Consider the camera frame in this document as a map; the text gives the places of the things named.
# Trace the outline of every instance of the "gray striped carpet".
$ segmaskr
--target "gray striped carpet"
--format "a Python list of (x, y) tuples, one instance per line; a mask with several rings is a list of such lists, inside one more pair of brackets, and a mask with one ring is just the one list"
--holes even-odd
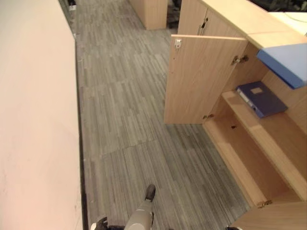
[(153, 230), (219, 230), (249, 208), (200, 125), (163, 123), (169, 30), (145, 31), (128, 0), (77, 1), (89, 222), (124, 225), (157, 187)]

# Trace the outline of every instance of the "blue binder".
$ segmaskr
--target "blue binder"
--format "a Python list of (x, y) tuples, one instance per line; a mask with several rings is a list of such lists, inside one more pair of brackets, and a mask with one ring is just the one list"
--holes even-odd
[(236, 91), (260, 118), (288, 109), (288, 107), (261, 81), (239, 85)]

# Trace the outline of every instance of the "door hinge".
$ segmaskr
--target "door hinge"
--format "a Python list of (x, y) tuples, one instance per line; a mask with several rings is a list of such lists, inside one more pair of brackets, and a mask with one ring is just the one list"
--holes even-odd
[(205, 119), (205, 118), (212, 118), (212, 117), (214, 117), (214, 115), (213, 114), (210, 114), (210, 115), (205, 115), (205, 116), (203, 116), (203, 119)]
[(182, 42), (182, 40), (181, 39), (176, 39), (175, 40), (175, 49), (176, 50), (179, 50), (179, 48), (181, 47), (181, 42)]
[(271, 200), (267, 200), (266, 202), (263, 202), (260, 206), (258, 206), (258, 208), (264, 208), (267, 205), (272, 204), (273, 202)]
[(249, 58), (248, 58), (247, 55), (244, 55), (242, 58), (239, 58), (238, 56), (235, 56), (234, 59), (231, 62), (231, 65), (234, 65), (236, 63), (243, 63), (243, 62), (246, 62), (248, 60), (249, 60)]

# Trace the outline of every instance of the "cabinet shelf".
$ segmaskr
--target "cabinet shelf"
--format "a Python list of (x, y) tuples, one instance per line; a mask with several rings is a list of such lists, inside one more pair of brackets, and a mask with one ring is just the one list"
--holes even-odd
[(234, 115), (208, 119), (203, 127), (251, 206), (289, 192), (287, 184)]
[(259, 119), (237, 93), (224, 92), (222, 98), (277, 172), (306, 201), (306, 135), (286, 113)]

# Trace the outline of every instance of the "cable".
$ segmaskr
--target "cable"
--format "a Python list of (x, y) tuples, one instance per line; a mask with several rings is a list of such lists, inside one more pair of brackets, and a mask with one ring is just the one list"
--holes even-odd
[(295, 20), (295, 21), (298, 21), (298, 22), (302, 22), (302, 23), (307, 23), (307, 21), (302, 21), (302, 20), (299, 20), (299, 19), (296, 19), (294, 17), (291, 17), (290, 15), (288, 15), (286, 12), (285, 12), (285, 15), (287, 15), (289, 18)]

